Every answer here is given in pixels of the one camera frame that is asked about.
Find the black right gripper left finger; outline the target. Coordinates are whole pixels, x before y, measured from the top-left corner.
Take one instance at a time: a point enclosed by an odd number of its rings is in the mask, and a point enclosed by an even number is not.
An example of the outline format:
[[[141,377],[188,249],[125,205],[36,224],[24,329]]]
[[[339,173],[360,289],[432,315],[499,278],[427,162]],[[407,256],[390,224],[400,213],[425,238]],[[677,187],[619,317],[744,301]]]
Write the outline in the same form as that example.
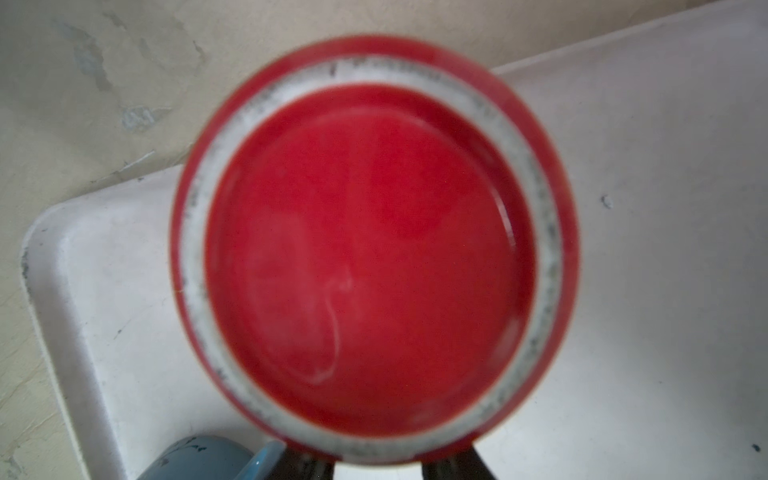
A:
[[[333,480],[335,462],[284,447],[264,460],[263,472],[268,480]]]

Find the light blue mug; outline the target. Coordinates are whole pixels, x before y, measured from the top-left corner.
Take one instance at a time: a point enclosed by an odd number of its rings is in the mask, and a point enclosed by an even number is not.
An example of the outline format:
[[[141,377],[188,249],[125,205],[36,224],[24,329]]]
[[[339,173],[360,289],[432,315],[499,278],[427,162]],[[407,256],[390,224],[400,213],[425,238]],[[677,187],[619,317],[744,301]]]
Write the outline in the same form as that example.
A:
[[[224,437],[190,436],[168,447],[138,479],[266,479],[285,449],[271,441],[253,453]]]

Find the red mug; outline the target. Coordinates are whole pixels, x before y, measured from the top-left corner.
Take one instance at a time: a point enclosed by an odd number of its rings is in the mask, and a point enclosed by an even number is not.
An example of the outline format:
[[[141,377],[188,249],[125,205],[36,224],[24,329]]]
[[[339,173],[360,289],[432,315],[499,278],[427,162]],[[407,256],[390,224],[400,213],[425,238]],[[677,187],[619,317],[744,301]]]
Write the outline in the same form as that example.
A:
[[[178,311],[251,423],[363,465],[467,449],[568,328],[575,202],[499,78],[385,35],[295,50],[201,132],[173,201]]]

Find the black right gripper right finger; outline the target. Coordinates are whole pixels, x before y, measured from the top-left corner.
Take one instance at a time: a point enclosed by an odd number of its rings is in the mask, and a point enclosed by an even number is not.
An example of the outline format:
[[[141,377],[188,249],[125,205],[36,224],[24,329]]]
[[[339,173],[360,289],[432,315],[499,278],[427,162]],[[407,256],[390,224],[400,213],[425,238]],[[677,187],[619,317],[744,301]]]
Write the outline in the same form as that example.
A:
[[[495,480],[474,447],[448,457],[421,464],[424,480]]]

